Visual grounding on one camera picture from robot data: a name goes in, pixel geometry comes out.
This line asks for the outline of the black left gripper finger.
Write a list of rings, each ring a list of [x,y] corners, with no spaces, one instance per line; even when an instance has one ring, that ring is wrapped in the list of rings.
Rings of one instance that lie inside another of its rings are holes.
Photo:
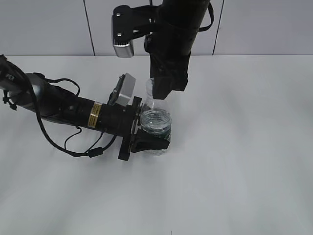
[[[147,150],[165,150],[169,147],[169,144],[170,142],[166,139],[156,137],[144,130],[138,129],[134,136],[132,152],[137,153]]]

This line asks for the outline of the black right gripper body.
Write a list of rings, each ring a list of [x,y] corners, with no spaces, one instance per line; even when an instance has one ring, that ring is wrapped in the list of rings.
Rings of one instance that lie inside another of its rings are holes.
[[[175,80],[188,80],[188,67],[190,61],[190,53],[187,55],[179,55],[173,58],[165,58],[157,53],[149,53],[150,72],[149,78],[155,78],[157,72],[161,74],[168,73]]]

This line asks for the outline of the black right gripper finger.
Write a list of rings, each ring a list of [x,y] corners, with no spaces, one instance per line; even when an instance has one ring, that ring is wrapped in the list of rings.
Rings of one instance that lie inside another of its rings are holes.
[[[172,91],[173,76],[160,76],[153,78],[153,98],[166,99]]]
[[[188,83],[188,72],[185,70],[176,70],[173,73],[171,89],[173,91],[185,91]]]

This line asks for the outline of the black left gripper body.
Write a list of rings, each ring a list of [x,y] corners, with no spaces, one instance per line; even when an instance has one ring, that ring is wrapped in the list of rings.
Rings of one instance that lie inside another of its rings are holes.
[[[119,160],[128,161],[132,149],[132,138],[137,125],[142,98],[135,96],[131,105],[124,109],[122,118],[122,142],[118,155]]]

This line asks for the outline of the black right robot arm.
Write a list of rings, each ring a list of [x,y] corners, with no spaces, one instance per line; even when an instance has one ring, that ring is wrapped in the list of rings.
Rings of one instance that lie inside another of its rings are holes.
[[[156,8],[159,29],[145,38],[154,99],[164,100],[172,91],[185,90],[195,38],[211,27],[201,26],[206,13],[213,23],[214,10],[209,0],[164,0]]]

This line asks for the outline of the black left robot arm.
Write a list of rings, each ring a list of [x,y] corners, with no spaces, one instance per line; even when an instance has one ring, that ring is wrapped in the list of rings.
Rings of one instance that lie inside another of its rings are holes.
[[[127,161],[131,153],[145,150],[165,150],[169,141],[137,129],[140,120],[140,97],[132,96],[135,78],[126,73],[119,77],[108,102],[101,103],[82,98],[56,84],[64,81],[47,79],[43,74],[24,73],[4,55],[0,57],[0,88],[3,102],[12,110],[22,107],[36,114],[37,122],[47,141],[60,151],[73,157],[97,157],[102,155],[122,137],[118,158]],[[81,130],[88,128],[113,136],[104,147],[90,147],[85,152],[67,150],[56,144],[48,135],[43,120],[71,125]]]

